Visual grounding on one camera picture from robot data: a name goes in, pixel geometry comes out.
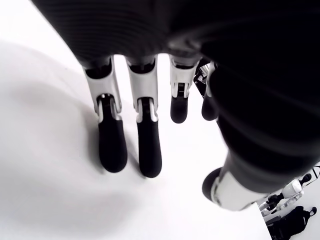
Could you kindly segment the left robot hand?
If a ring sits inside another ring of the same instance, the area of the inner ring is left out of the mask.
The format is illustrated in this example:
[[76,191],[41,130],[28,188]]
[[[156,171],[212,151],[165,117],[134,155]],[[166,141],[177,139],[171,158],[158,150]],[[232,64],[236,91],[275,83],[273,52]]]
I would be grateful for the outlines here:
[[162,169],[157,57],[170,59],[170,116],[188,114],[190,86],[211,63],[202,116],[228,154],[203,194],[241,211],[320,159],[320,3],[317,0],[36,0],[83,67],[99,117],[99,158],[127,163],[114,56],[125,57],[137,113],[139,168]]

